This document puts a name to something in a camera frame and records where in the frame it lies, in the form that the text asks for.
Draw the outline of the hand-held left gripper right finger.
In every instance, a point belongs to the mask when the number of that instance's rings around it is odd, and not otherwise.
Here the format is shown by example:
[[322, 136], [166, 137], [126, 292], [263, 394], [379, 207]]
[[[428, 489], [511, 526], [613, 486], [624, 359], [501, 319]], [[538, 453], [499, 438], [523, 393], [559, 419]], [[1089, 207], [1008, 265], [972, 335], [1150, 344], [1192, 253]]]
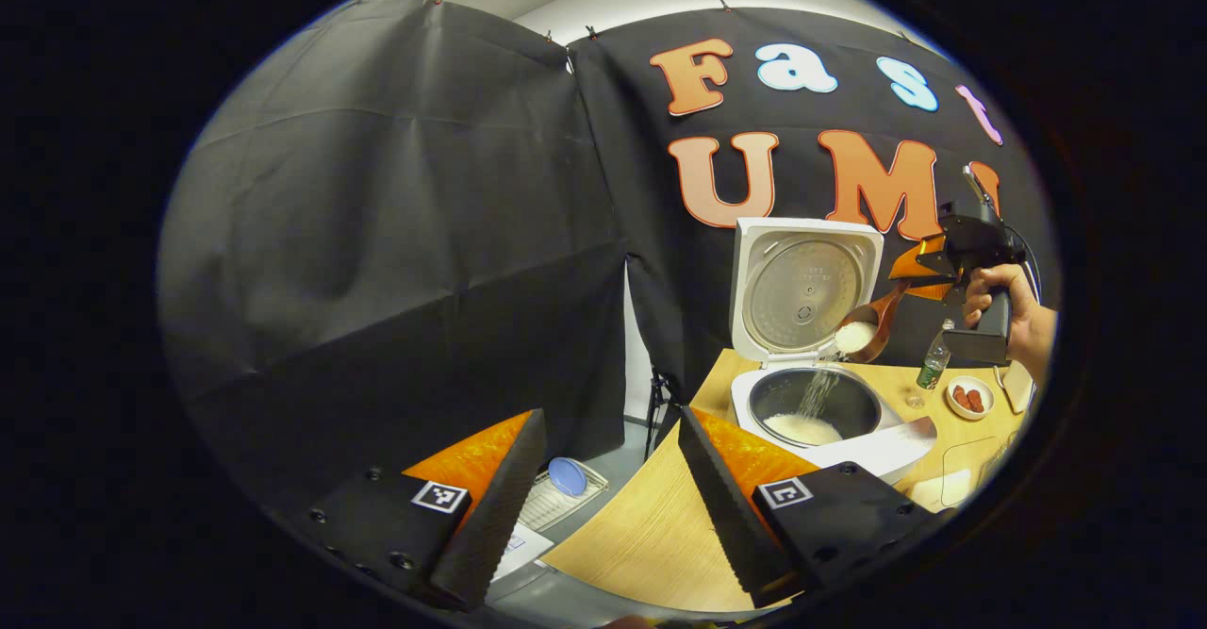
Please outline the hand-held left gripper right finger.
[[943, 525], [857, 462], [820, 468], [706, 410], [678, 426], [721, 549], [759, 607], [849, 586]]

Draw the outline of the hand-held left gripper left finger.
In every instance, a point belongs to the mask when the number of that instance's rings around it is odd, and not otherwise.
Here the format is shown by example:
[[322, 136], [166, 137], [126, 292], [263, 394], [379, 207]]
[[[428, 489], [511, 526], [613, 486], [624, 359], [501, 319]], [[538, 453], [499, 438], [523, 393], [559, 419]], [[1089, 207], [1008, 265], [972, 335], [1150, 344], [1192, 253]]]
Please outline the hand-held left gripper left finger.
[[546, 458], [546, 415], [523, 410], [409, 468], [365, 468], [288, 516], [336, 563], [437, 610], [473, 611]]

